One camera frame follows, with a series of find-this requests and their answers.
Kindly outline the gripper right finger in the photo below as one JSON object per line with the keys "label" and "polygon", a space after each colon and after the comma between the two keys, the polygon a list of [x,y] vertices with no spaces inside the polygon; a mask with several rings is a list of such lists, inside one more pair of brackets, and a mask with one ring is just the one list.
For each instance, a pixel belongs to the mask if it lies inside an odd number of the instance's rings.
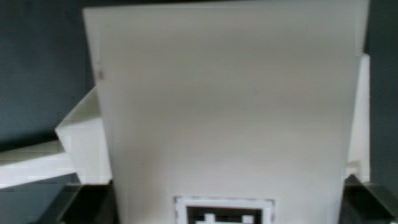
{"label": "gripper right finger", "polygon": [[398,224],[398,199],[355,175],[344,180],[339,224]]}

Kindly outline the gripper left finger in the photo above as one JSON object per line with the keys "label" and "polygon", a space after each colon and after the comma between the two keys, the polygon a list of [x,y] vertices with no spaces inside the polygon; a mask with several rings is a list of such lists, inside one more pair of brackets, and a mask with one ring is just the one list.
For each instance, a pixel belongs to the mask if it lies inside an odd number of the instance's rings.
{"label": "gripper left finger", "polygon": [[113,185],[83,185],[56,224],[118,224]]}

